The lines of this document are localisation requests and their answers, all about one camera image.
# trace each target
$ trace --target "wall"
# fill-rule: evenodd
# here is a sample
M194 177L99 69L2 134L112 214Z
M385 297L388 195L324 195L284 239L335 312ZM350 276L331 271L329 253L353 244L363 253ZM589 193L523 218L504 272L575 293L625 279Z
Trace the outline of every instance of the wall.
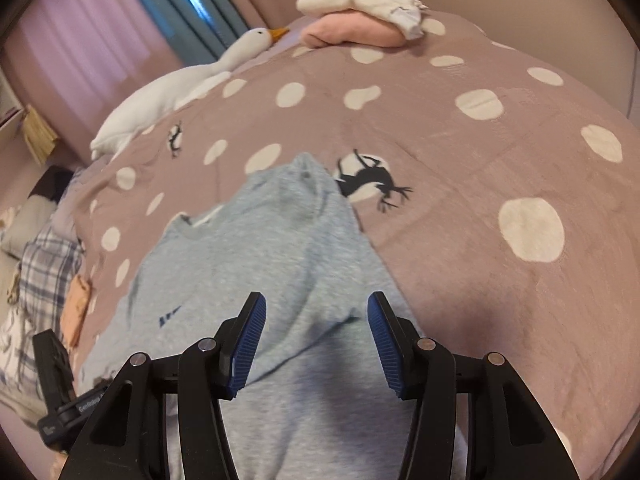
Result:
M422 0L565 70L625 115L636 45L606 0Z
M38 433L25 426L24 422L4 404L0 404L0 426L36 479L49 480L49 469L55 453L42 443Z

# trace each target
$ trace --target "pink cloth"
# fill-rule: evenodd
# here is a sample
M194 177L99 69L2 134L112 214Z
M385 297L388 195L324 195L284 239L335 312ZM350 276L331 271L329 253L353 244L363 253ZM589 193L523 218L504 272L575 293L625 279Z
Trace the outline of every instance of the pink cloth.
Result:
M71 280L65 306L60 315L60 332L67 348L78 346L80 331L91 298L91 283L79 274Z
M87 163L107 115L182 66L138 0L34 0L0 64L23 104Z
M406 39L395 25L360 10L326 14L302 30L300 43L309 48L336 45L345 41L372 46L403 46Z

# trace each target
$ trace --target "white polka dot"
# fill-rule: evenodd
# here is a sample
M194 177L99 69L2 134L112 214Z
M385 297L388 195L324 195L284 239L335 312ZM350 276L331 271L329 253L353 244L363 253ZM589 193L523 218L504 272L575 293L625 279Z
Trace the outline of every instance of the white polka dot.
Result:
M380 97L382 90L373 85L368 88L354 88L344 95L344 105L349 110L362 110L365 104Z
M133 168L121 168L116 172L116 182L118 187L124 191L132 189L136 184L136 171Z
M465 62L464 59L457 56L438 56L432 57L429 63L437 67L462 65Z
M213 162L223 153L225 153L226 147L228 146L228 142L225 139L217 140L213 143L207 153L204 156L204 165L208 166L209 164L213 164Z
M562 221L543 198L507 200L500 208L498 224L509 247L521 260L549 263L562 253Z
M385 54L381 50L377 50L374 48L352 46L351 57L353 57L353 59L355 59L358 63L368 65L369 63L374 63L381 60L383 57L385 57Z
M533 79L537 79L551 86L562 86L564 84L564 80L559 74L553 72L553 70L542 68L541 66L533 66L529 68L527 72Z
M89 314L93 314L95 310L95 303L98 301L98 294L92 294L91 301L89 302Z
M554 426L554 430L556 430L558 437L560 437L560 441L564 445L567 455L571 457L572 446L571 446L571 441L569 440L569 437L567 437L562 431L558 430L558 428L556 428L555 426Z
M279 144L265 146L259 152L254 153L244 165L244 172L251 174L254 171L266 170L280 156L282 147Z
M604 160L622 162L622 146L612 132L597 124L589 124L580 133L589 147Z
M162 202L164 198L164 193L158 193L154 199L149 203L149 206L146 208L146 215L149 216L153 211L158 209L158 206Z
M118 288L120 285L122 285L122 282L124 282L124 279L127 277L127 273L129 272L130 264L131 264L131 262L127 258L118 267L118 272L116 272L116 288Z
M244 79L233 79L233 81L229 81L222 90L222 97L227 98L233 94L237 94L244 85L246 85Z
M436 36L444 36L447 31L442 22L434 20L433 18L425 18L424 20L422 20L421 27L424 32L429 32L430 34L435 34Z
M305 86L300 83L287 83L276 95L276 104L280 108L291 108L297 105L305 96Z
M472 90L456 97L456 106L468 117L477 121L497 119L504 113L504 106L491 90Z
M102 248L105 251L115 251L120 243L120 231L117 227L109 227L102 235Z
M359 153L359 155L360 157L365 157L365 161L368 161L368 159L366 159L368 156L375 158L380 161L380 168L385 168L387 171L390 170L388 162L380 156L367 155L366 153ZM353 176L362 169L362 163L356 158L354 153L350 153L340 160L340 168L342 169L343 175ZM340 180L339 170L334 171L334 180ZM377 182L368 182L364 186L360 186L355 193L349 195L349 202L355 203L371 198L372 196L380 196L380 191L376 187L377 184Z
M500 48L506 48L508 50L515 50L512 46L505 45L505 44L502 44L502 43L498 43L497 41L492 41L491 43L494 44L495 46L499 46Z
M306 54L307 52L311 52L313 49L309 48L308 46L299 46L296 50L293 51L293 54L291 54L291 57L298 57L298 56L302 56L303 54Z

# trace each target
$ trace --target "black device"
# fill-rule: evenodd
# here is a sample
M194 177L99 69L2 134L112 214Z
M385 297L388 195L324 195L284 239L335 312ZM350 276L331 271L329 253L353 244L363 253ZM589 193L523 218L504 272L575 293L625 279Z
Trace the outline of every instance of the black device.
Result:
M451 354L396 317L382 292L369 298L367 318L389 387L402 400L417 399L399 480L449 480L456 394L469 398L467 480L578 480L556 431L503 355ZM56 406L38 424L40 434L54 449L72 444L60 480L168 480L166 394L178 395L186 480L238 480L218 401L244 387L265 320L266 301L252 292L213 338L176 356L133 354L108 387L77 399L68 392L68 370L50 370L68 366L64 348L51 334L36 336L38 373ZM45 348L58 354L43 357Z

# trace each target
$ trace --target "white cloth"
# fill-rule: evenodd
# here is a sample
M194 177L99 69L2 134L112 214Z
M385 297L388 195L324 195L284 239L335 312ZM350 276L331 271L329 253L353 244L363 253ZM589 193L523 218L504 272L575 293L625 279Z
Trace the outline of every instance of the white cloth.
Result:
M16 304L0 328L0 369L4 372L4 382L17 387L20 385L20 369L24 359L20 358L20 349L24 339L33 336L33 325L27 312Z
M421 38L422 13L427 9L420 0L298 0L296 8L307 16L319 18L330 12L360 10L393 23L408 40Z

